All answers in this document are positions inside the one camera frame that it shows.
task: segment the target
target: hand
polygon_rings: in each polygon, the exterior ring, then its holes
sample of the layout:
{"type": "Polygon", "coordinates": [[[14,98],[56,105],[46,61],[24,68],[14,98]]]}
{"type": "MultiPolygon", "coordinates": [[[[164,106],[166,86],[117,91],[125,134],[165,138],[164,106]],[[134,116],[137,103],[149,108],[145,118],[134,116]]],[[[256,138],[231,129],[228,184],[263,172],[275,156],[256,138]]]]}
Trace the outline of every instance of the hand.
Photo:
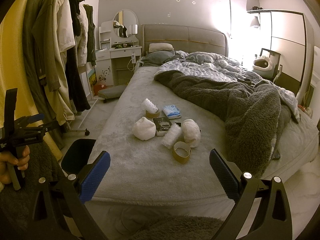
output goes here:
{"type": "Polygon", "coordinates": [[[12,165],[17,165],[18,170],[25,171],[28,168],[28,161],[30,159],[30,149],[28,145],[23,149],[22,158],[17,159],[14,157],[11,152],[4,151],[0,153],[0,182],[2,184],[10,184],[12,182],[9,170],[7,169],[7,162],[12,165]]]}

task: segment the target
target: round mirror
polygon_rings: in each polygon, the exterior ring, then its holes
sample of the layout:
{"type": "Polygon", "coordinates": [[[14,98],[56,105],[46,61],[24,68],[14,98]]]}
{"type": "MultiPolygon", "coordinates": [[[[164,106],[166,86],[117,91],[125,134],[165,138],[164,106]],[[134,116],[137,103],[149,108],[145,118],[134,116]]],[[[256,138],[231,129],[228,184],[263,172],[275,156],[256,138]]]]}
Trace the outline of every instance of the round mirror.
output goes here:
{"type": "Polygon", "coordinates": [[[127,38],[138,33],[138,19],[131,10],[121,10],[113,19],[113,29],[121,38],[127,38]]]}

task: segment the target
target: clothing rack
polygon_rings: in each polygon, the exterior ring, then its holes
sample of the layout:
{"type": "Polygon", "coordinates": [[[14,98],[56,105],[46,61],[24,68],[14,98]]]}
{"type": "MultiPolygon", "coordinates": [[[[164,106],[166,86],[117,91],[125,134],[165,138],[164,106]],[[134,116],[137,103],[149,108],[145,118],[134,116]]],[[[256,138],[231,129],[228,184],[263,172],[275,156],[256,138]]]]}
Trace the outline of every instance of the clothing rack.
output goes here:
{"type": "Polygon", "coordinates": [[[84,135],[88,136],[90,134],[89,130],[85,129],[85,130],[80,130],[81,125],[83,124],[84,120],[87,118],[88,114],[90,113],[90,111],[92,110],[92,108],[95,106],[95,104],[97,103],[98,100],[103,100],[103,98],[94,98],[93,93],[92,93],[92,89],[90,86],[90,81],[89,81],[89,77],[87,72],[86,73],[86,79],[87,79],[87,83],[88,83],[88,87],[89,87],[89,91],[90,91],[90,99],[88,100],[89,102],[94,101],[93,105],[91,106],[91,108],[88,110],[88,112],[86,113],[86,115],[84,116],[84,118],[82,119],[81,123],[78,126],[78,129],[72,129],[70,127],[71,122],[69,123],[68,120],[66,119],[66,126],[68,129],[68,132],[84,132],[84,135]]]}

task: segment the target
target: hanging sweater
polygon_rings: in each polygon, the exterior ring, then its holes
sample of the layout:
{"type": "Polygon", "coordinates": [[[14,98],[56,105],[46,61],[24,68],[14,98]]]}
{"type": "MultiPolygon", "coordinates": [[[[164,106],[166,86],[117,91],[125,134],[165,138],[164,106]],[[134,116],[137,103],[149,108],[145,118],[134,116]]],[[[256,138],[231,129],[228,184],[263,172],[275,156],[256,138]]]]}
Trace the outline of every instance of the hanging sweater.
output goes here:
{"type": "Polygon", "coordinates": [[[67,50],[66,77],[68,81],[69,98],[78,112],[89,110],[90,105],[82,86],[79,76],[79,66],[87,63],[87,38],[88,38],[88,19],[84,7],[79,5],[80,14],[78,15],[81,32],[79,36],[75,36],[76,45],[67,50]]]}
{"type": "Polygon", "coordinates": [[[35,62],[40,83],[49,91],[60,87],[57,66],[62,66],[57,38],[57,12],[64,0],[44,0],[32,28],[35,62]]]}
{"type": "Polygon", "coordinates": [[[82,1],[84,0],[69,0],[71,8],[72,27],[75,36],[79,36],[81,33],[81,26],[77,15],[80,14],[79,3],[82,1]]]}
{"type": "Polygon", "coordinates": [[[93,7],[84,4],[84,9],[87,13],[87,18],[88,18],[88,43],[87,43],[87,62],[91,62],[92,66],[96,65],[96,41],[94,37],[94,30],[95,30],[95,25],[93,23],[93,7]]]}
{"type": "Polygon", "coordinates": [[[80,14],[78,19],[80,22],[81,32],[75,37],[77,47],[77,65],[84,66],[87,63],[87,41],[88,41],[88,18],[87,13],[82,4],[79,4],[80,14]]]}
{"type": "MultiPolygon", "coordinates": [[[[72,20],[70,14],[69,0],[64,0],[57,13],[57,37],[60,55],[67,54],[67,50],[75,46],[75,39],[72,30],[72,20]]],[[[56,117],[59,125],[63,125],[66,121],[72,121],[75,116],[71,109],[69,99],[68,83],[65,74],[65,62],[57,66],[58,76],[61,86],[57,91],[50,92],[48,86],[44,87],[45,95],[54,112],[52,116],[56,117]]]]}

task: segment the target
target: fingers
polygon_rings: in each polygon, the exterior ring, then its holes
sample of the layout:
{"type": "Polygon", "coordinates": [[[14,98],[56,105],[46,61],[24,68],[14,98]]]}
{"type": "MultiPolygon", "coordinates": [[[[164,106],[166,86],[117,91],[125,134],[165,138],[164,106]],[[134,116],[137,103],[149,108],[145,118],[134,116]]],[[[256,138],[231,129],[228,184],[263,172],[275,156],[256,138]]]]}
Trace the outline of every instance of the fingers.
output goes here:
{"type": "Polygon", "coordinates": [[[17,166],[23,166],[26,163],[28,163],[29,160],[30,160],[30,156],[29,155],[27,155],[27,157],[20,158],[19,162],[17,163],[17,166]]]}
{"type": "Polygon", "coordinates": [[[13,165],[17,165],[19,161],[11,154],[11,152],[4,151],[0,153],[0,162],[9,162],[13,165]]]}
{"type": "Polygon", "coordinates": [[[23,166],[18,166],[18,170],[25,171],[28,168],[28,163],[24,164],[23,166]]]}
{"type": "Polygon", "coordinates": [[[2,176],[0,176],[0,182],[2,184],[10,184],[12,182],[11,177],[9,175],[9,171],[6,170],[2,176]]]}
{"type": "Polygon", "coordinates": [[[29,146],[26,145],[26,147],[23,149],[23,152],[22,152],[22,156],[23,157],[26,157],[30,154],[30,149],[29,149],[29,146]]]}

